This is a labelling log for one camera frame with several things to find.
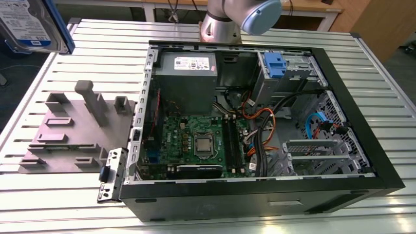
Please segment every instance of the metal bracket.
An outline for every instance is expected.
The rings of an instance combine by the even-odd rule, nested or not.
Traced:
[[[129,151],[125,148],[111,150],[109,153],[107,164],[101,171],[101,192],[99,203],[118,203],[122,202],[121,190],[125,180],[125,167],[129,157]]]

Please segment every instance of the power supply label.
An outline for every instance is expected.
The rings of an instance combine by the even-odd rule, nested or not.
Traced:
[[[177,57],[175,70],[210,70],[210,58]]]
[[[23,44],[49,46],[51,38],[39,19],[31,15],[30,7],[27,0],[0,0],[0,18]]]

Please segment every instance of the floor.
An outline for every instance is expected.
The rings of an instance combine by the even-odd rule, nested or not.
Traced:
[[[77,5],[59,5],[58,8],[66,22],[69,22],[71,17],[145,21],[145,12],[141,8]],[[183,23],[198,23],[199,16],[195,11],[182,10],[178,14]],[[159,22],[169,22],[166,12],[158,10],[157,19]],[[0,44],[0,73],[9,80],[7,85],[0,86],[0,132],[14,114],[47,56],[47,54],[42,53],[34,53],[30,56],[13,54],[9,48]],[[409,55],[403,49],[398,49],[385,66],[413,102],[416,103],[416,56]]]

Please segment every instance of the motherboard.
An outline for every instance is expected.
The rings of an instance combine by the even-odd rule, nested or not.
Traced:
[[[247,124],[233,117],[166,117],[162,148],[147,150],[150,179],[249,177]]]

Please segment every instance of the open computer tower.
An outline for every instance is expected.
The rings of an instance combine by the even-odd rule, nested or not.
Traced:
[[[195,220],[329,213],[405,187],[323,49],[150,43],[99,202]]]

